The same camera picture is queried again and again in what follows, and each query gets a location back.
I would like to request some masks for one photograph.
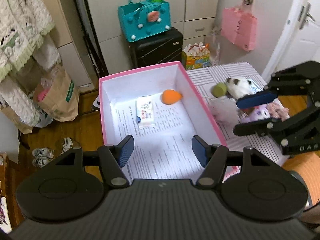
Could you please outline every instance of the pink box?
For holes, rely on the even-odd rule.
[[[116,145],[127,135],[134,137],[135,150],[123,168],[131,181],[195,181],[203,168],[192,152],[192,137],[199,135],[210,145],[226,146],[217,123],[179,61],[100,78],[99,88],[104,143]],[[182,100],[170,106],[162,104],[161,94],[166,89],[180,92]],[[153,128],[139,129],[137,125],[135,101],[143,96],[152,96]]]

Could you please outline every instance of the suitcase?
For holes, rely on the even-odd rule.
[[[177,29],[130,42],[133,68],[181,61],[183,35]]]

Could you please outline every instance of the door handle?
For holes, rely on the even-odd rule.
[[[307,7],[306,7],[306,10],[305,10],[305,13],[304,13],[304,15],[303,15],[303,20],[302,20],[301,25],[300,25],[300,27],[299,27],[299,30],[302,30],[302,29],[304,28],[304,26],[306,25],[306,23],[309,22],[308,18],[310,18],[310,19],[313,20],[314,22],[316,21],[316,20],[314,19],[314,17],[313,17],[311,14],[309,14],[310,9],[311,9],[311,4],[308,3],[308,5],[307,5]]]

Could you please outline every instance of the pink paper bag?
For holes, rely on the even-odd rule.
[[[248,12],[237,7],[224,8],[221,34],[241,49],[251,51],[256,46],[257,23]]]

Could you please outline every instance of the white door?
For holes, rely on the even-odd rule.
[[[307,0],[297,31],[280,60],[276,71],[305,61],[320,62],[320,0]]]

